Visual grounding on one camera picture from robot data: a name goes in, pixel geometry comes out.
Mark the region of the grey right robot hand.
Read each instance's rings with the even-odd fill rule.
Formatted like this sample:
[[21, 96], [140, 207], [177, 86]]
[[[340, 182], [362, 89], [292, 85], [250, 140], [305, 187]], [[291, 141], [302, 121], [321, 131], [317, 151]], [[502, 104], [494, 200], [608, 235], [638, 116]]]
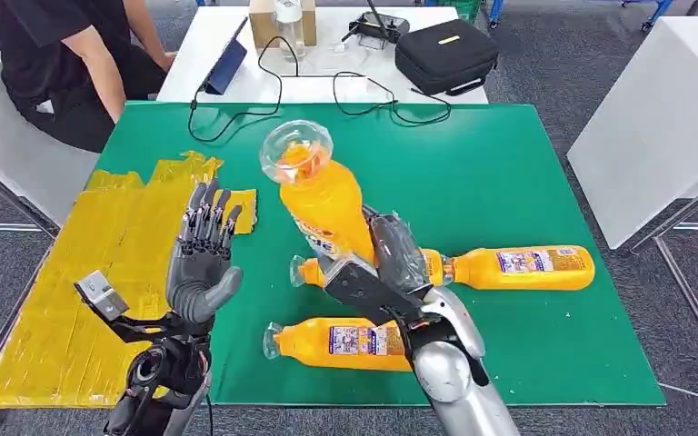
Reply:
[[392, 290], [423, 298], [433, 287], [424, 255], [408, 225], [397, 213], [362, 207], [374, 245], [379, 276]]

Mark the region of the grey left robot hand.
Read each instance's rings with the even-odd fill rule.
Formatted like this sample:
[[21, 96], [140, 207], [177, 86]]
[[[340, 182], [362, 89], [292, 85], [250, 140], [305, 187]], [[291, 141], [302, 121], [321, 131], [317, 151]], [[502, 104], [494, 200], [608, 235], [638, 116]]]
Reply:
[[168, 266], [165, 297], [181, 318], [203, 323], [238, 291], [243, 270], [232, 265], [232, 239], [242, 211], [214, 176], [189, 196]]

